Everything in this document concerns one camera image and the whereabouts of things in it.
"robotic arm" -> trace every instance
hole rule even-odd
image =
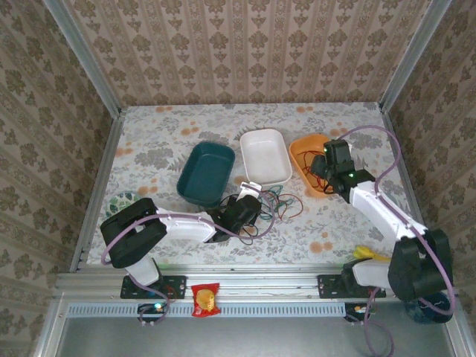
[[[445,289],[440,270],[415,232],[429,244],[452,282],[448,237],[441,230],[430,231],[415,222],[383,193],[376,192],[375,178],[366,170],[355,169],[346,141],[328,141],[324,152],[324,156],[315,156],[312,173],[327,180],[333,193],[360,210],[386,239],[395,241],[390,263],[363,259],[346,264],[343,271],[346,289],[351,291],[353,285],[391,289],[403,301]],[[112,265],[125,268],[142,286],[160,281],[160,270],[147,254],[156,244],[163,239],[193,239],[204,243],[229,239],[229,233],[238,234],[259,215],[260,189],[258,184],[242,184],[237,199],[230,199],[224,210],[201,213],[174,213],[157,208],[151,199],[141,199],[101,225],[108,246],[102,261],[105,262],[109,252]],[[127,230],[138,222],[142,224]]]
[[[242,184],[241,193],[236,199],[230,198],[224,210],[187,214],[157,208],[151,199],[140,199],[100,226],[108,246],[103,258],[109,252],[112,266],[126,269],[141,285],[148,286],[161,279],[160,270],[148,255],[155,245],[163,239],[191,239],[203,243],[229,239],[229,234],[216,227],[238,234],[244,225],[256,219],[261,211],[257,199],[260,190],[258,184]],[[140,221],[144,223],[126,232]]]
[[[385,194],[377,193],[375,178],[366,170],[355,169],[346,141],[328,141],[324,144],[324,153],[324,156],[315,156],[312,173],[327,180],[333,193],[360,210],[386,239],[396,241],[389,263],[379,260],[353,262],[353,279],[347,283],[392,289],[403,301],[445,289],[441,273],[414,231],[430,245],[452,282],[448,237],[441,230],[430,231],[415,222]]]

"wall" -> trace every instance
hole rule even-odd
[[[450,237],[456,286],[476,324],[476,4],[454,0],[390,118],[430,227]]]
[[[63,0],[123,106],[378,101],[429,0]]]
[[[41,1],[0,1],[0,356],[34,347],[110,125]]]

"floral tablecloth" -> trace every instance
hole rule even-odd
[[[245,181],[245,168],[239,139],[245,132],[273,128],[281,132],[289,147],[294,140],[311,133],[330,138],[356,126],[383,126],[376,103],[290,103],[200,106],[137,106],[127,110],[112,171],[107,184],[97,228],[91,242],[88,264],[100,264],[105,244],[100,224],[106,219],[109,200],[124,191],[151,197],[168,210],[198,212],[176,192],[184,164],[192,148],[200,141],[228,145],[236,153],[234,168],[225,195],[239,192]],[[374,175],[393,162],[385,134],[377,131],[353,133],[357,168],[366,167]],[[408,210],[407,198],[397,170],[382,182],[382,188],[400,207]],[[306,192],[296,171],[283,188],[284,193],[299,196],[304,212],[293,219],[300,205],[289,208],[283,220],[277,220],[270,234],[242,244],[229,239],[218,244],[193,241],[160,242],[150,254],[160,263],[169,264],[302,264],[345,263],[356,245],[368,245],[382,254],[391,254],[393,242],[383,236],[360,212],[338,196],[316,199]],[[268,222],[258,219],[260,230]]]

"yellow object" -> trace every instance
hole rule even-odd
[[[373,251],[369,247],[366,247],[365,245],[357,245],[355,251],[353,252],[353,256],[357,259],[372,258],[377,260],[383,260],[385,262],[391,261],[391,258],[377,254],[375,251]]]
[[[211,311],[215,307],[215,294],[208,289],[202,289],[196,294],[196,302],[203,310]]]

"plastic tray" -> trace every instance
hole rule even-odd
[[[324,193],[324,190],[322,188],[315,187],[315,186],[318,186],[318,180],[316,180],[316,178],[313,175],[311,175],[310,173],[304,173],[303,168],[306,167],[306,164],[310,166],[312,163],[312,160],[315,157],[315,155],[311,153],[307,154],[306,164],[305,164],[304,153],[306,151],[319,151],[324,153],[324,143],[326,143],[329,140],[330,139],[325,135],[312,134],[304,138],[297,139],[296,141],[293,141],[291,145],[289,146],[289,154],[291,156],[292,163],[296,166],[296,170],[299,172],[300,176],[303,178],[304,184],[309,189],[310,194],[314,197],[328,198],[329,196]]]
[[[277,130],[247,132],[239,140],[239,145],[249,181],[270,188],[275,184],[284,184],[291,178],[291,162],[283,136]]]
[[[235,161],[235,152],[221,144],[203,141],[196,145],[177,182],[185,201],[216,207],[225,191]]]

